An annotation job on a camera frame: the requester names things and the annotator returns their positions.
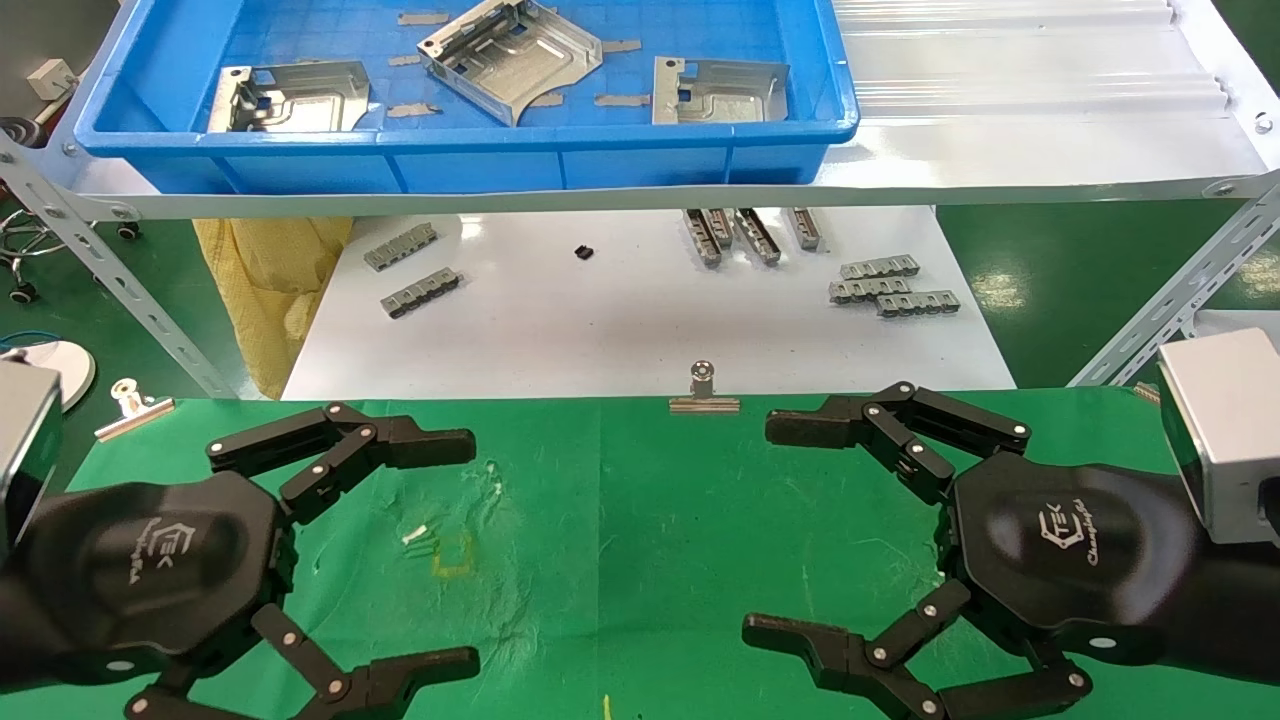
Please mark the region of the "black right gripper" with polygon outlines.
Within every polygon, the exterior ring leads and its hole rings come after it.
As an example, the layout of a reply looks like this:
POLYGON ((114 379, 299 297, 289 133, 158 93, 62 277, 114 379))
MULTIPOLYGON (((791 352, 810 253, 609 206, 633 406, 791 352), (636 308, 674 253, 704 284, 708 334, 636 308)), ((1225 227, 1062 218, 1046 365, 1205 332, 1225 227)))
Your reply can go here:
POLYGON ((867 397, 831 395, 813 411, 774 410, 765 439, 861 447, 922 502, 950 496, 948 570, 959 580, 877 637, 744 618, 746 644, 800 659, 817 688, 869 700, 888 719, 1037 719, 1093 689, 1061 651, 1120 665, 1174 662, 1180 594, 1201 548, 1199 521, 1174 477, 1033 462, 1019 456, 1030 439, 1025 424, 905 380, 867 397), (987 460, 955 480, 927 438, 987 460), (941 691, 919 682, 908 662, 961 615, 1002 650, 1024 652, 1030 670, 941 691))

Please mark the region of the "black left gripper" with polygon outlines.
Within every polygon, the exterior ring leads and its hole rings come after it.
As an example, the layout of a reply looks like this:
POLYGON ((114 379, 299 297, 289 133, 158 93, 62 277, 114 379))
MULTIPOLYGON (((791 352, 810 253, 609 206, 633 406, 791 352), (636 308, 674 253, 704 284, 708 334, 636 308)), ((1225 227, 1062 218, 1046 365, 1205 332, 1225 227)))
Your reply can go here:
POLYGON ((294 719, 402 719, 422 688, 475 678, 477 650, 340 670, 278 606, 298 559, 288 519, 310 524, 379 468, 476 455, 468 429, 425 430, 407 415, 329 404, 215 439, 207 457, 221 473, 204 480, 45 500, 10 556, 12 691, 161 673, 127 703, 127 719, 244 719, 188 693, 261 638, 314 689, 294 719), (302 460, 282 506, 248 479, 302 460))

